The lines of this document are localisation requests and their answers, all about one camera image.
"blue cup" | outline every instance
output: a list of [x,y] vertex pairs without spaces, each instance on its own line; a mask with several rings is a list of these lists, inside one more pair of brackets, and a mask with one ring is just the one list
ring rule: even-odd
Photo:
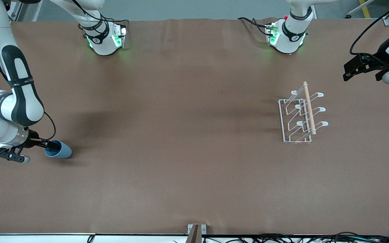
[[71,156],[71,148],[67,146],[65,143],[59,141],[59,140],[52,140],[54,143],[58,143],[60,145],[59,150],[51,149],[51,148],[45,148],[45,154],[48,157],[56,158],[56,159],[68,159]]

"wooden stick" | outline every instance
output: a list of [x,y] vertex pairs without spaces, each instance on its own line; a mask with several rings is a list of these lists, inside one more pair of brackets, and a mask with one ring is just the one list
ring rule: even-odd
[[309,88],[307,86],[306,81],[304,81],[303,84],[304,84],[304,93],[306,94],[307,110],[309,112],[310,130],[312,131],[313,135],[316,135],[315,120],[313,118],[312,103],[310,102]]

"yellow tape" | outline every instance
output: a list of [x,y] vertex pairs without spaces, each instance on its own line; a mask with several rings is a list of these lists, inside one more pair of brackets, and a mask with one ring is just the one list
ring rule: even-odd
[[364,18],[367,18],[367,19],[370,18],[369,9],[367,9],[367,6],[363,7],[363,14],[364,14]]

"brown table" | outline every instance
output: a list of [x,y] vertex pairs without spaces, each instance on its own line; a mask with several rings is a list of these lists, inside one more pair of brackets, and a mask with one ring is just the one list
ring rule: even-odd
[[[292,55],[238,20],[133,22],[107,57],[77,23],[14,23],[74,156],[0,159],[0,233],[389,234],[389,86],[342,81],[371,21],[315,20]],[[376,25],[356,50],[388,36]],[[285,144],[277,100],[303,81],[325,94],[314,106],[330,126]],[[32,129],[52,133],[46,118]]]

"metal bracket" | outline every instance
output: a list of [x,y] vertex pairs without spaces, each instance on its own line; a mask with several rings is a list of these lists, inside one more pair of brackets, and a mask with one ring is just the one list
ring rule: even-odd
[[[191,229],[193,228],[194,223],[192,224],[187,224],[187,234],[190,234]],[[207,225],[206,224],[201,224],[201,229],[202,229],[202,234],[207,233]]]

